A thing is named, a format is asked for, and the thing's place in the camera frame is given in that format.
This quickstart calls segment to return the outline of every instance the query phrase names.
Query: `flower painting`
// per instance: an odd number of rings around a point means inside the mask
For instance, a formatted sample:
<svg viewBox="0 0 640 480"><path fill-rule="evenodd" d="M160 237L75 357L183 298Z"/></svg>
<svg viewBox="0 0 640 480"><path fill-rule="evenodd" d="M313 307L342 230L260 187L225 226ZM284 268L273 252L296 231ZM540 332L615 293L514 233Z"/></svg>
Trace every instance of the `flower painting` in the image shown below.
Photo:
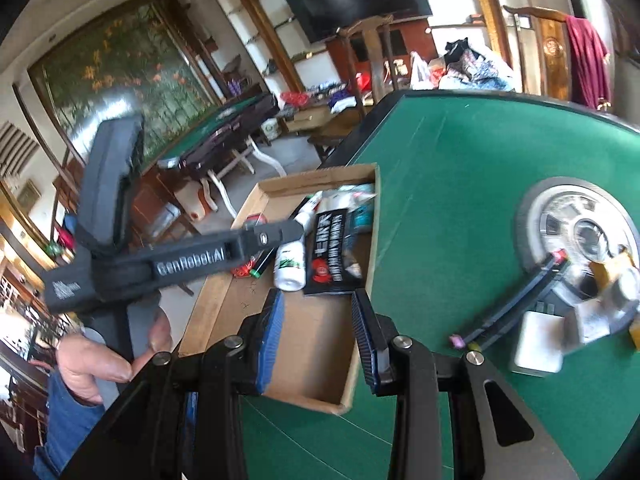
<svg viewBox="0 0 640 480"><path fill-rule="evenodd" d="M110 12L30 69L39 95L86 157L103 120L142 112L145 161L212 111L200 81L149 1Z"/></svg>

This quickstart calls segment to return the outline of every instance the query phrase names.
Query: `metal screw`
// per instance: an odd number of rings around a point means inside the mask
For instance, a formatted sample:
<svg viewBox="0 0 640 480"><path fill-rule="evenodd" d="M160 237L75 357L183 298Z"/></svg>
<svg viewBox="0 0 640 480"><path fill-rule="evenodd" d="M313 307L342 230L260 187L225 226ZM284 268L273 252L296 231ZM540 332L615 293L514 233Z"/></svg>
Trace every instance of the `metal screw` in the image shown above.
<svg viewBox="0 0 640 480"><path fill-rule="evenodd" d="M225 346L227 348L240 348L242 346L242 338L239 335L230 335L225 337Z"/></svg>
<svg viewBox="0 0 640 480"><path fill-rule="evenodd" d="M165 366L171 362L171 352L158 352L151 358L155 366Z"/></svg>
<svg viewBox="0 0 640 480"><path fill-rule="evenodd" d="M484 363L484 356L480 352L472 351L466 354L466 360L473 365L480 366Z"/></svg>
<svg viewBox="0 0 640 480"><path fill-rule="evenodd" d="M414 344L411 338L405 335L397 335L394 338L393 343L398 348L403 348L403 349L411 348L411 345Z"/></svg>

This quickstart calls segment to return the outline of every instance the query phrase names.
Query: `green felt tabletop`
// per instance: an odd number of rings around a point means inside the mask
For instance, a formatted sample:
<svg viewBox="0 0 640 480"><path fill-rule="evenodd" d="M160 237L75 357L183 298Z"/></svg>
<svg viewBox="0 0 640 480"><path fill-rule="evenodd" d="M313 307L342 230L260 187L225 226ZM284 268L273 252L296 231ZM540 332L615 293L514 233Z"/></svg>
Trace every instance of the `green felt tabletop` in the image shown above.
<svg viewBox="0 0 640 480"><path fill-rule="evenodd" d="M210 116L196 124L190 132L184 134L178 142L176 142L166 153L162 155L158 162L161 163L161 161L181 156L183 153L192 150L213 132L224 126L230 117L239 114L242 110L254 104L261 98L262 96L251 97L229 107L216 110Z"/></svg>
<svg viewBox="0 0 640 480"><path fill-rule="evenodd" d="M551 176L610 192L640 225L640 136L569 109L476 97L402 98L357 163L380 167L372 291L377 312L431 350L522 278L513 245L524 193ZM596 478L640 412L640 354L627 333L567 356L560 373L508 371L510 335L487 356L536 413L583 480ZM446 397L444 479L452 478ZM243 401L252 480L386 478L395 400L360 377L344 416L266 398Z"/></svg>

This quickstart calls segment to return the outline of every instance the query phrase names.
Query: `blue jeans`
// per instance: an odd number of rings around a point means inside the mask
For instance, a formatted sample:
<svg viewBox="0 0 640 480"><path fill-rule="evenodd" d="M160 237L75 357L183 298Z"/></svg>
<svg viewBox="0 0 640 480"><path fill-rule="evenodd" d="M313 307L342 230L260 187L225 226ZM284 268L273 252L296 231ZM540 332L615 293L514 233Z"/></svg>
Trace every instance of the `blue jeans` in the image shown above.
<svg viewBox="0 0 640 480"><path fill-rule="evenodd" d="M47 441L37 447L33 470L40 480L56 480L104 414L104 406L84 406L66 389L56 369L49 378Z"/></svg>

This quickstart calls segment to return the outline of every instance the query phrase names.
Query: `red cloth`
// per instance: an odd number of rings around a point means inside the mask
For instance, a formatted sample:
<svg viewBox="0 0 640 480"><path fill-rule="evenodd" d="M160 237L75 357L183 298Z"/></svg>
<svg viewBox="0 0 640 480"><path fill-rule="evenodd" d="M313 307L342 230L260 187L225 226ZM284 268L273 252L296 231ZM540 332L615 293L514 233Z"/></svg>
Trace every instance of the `red cloth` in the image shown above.
<svg viewBox="0 0 640 480"><path fill-rule="evenodd" d="M589 20L566 17L572 50L572 101L598 109L601 99L611 102L605 56L609 53Z"/></svg>

